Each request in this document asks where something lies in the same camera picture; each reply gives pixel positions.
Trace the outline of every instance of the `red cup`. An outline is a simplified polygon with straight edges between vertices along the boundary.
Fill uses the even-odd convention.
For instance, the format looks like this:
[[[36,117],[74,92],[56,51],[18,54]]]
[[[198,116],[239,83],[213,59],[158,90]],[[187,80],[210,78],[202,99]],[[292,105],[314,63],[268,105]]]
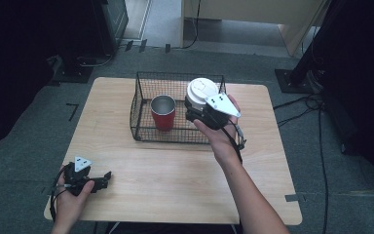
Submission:
[[[167,95],[159,95],[151,100],[150,106],[157,130],[170,131],[174,125],[175,100]]]

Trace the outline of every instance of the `table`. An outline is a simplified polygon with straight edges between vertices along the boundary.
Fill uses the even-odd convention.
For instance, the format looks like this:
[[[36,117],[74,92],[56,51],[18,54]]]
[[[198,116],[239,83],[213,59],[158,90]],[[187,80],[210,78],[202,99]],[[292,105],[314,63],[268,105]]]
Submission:
[[[243,165],[285,224],[302,221],[268,90],[226,84],[241,106],[247,139]],[[130,131],[134,79],[97,78],[63,164],[79,155],[93,161],[90,177],[112,172],[93,194],[82,220],[239,223],[225,176],[209,145],[135,141]],[[45,218],[51,219],[48,209]]]
[[[320,25],[327,0],[205,0],[200,19],[239,20],[275,23],[291,56],[299,48],[313,25]],[[184,18],[196,18],[199,0],[183,0],[181,5],[181,45]]]

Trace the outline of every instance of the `hand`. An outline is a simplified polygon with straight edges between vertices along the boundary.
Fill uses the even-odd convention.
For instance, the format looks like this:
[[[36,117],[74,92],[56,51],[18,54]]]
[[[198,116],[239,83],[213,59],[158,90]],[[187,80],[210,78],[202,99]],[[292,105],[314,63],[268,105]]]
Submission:
[[[65,179],[62,173],[59,177],[58,184],[64,183]],[[66,188],[64,187],[59,189],[59,196],[56,198],[56,223],[53,227],[53,234],[69,233],[72,226],[80,217],[93,187],[94,181],[88,181],[78,196],[74,196],[70,192],[65,191]]]
[[[230,95],[228,95],[228,97],[240,112],[240,108],[236,100]],[[236,128],[232,123],[237,124],[238,118],[236,116],[231,116],[230,120],[232,122],[229,121],[229,123],[227,124],[227,126],[224,127],[224,129],[227,131],[227,133],[229,133],[229,135],[232,138],[236,138]],[[194,120],[194,125],[197,127],[197,129],[200,130],[200,132],[202,132],[208,138],[208,141],[214,152],[214,157],[220,165],[227,163],[227,161],[230,160],[239,161],[236,151],[232,146],[232,143],[223,133],[222,130],[212,130],[208,126],[206,126],[202,121],[197,119]]]

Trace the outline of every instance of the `black wire basket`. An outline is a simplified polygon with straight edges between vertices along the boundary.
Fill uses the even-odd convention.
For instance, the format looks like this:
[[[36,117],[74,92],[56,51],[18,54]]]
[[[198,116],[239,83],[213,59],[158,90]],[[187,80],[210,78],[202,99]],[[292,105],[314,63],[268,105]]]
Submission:
[[[185,117],[187,86],[199,77],[213,81],[219,88],[219,93],[226,93],[222,75],[137,72],[130,116],[132,137],[139,141],[207,144],[206,136]],[[158,131],[151,114],[151,100],[158,95],[168,95],[175,100],[174,125],[169,132]]]

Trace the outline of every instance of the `wooden table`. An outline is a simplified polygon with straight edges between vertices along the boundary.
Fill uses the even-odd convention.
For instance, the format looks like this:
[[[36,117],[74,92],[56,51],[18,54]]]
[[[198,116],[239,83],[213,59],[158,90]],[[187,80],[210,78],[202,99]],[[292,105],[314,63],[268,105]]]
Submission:
[[[243,165],[285,224],[302,221],[266,87],[226,84],[238,101],[247,139]],[[93,161],[90,177],[112,172],[90,196],[82,220],[238,223],[225,176],[209,145],[135,141],[130,131],[134,79],[97,78],[65,156]],[[45,209],[45,218],[51,215]]]

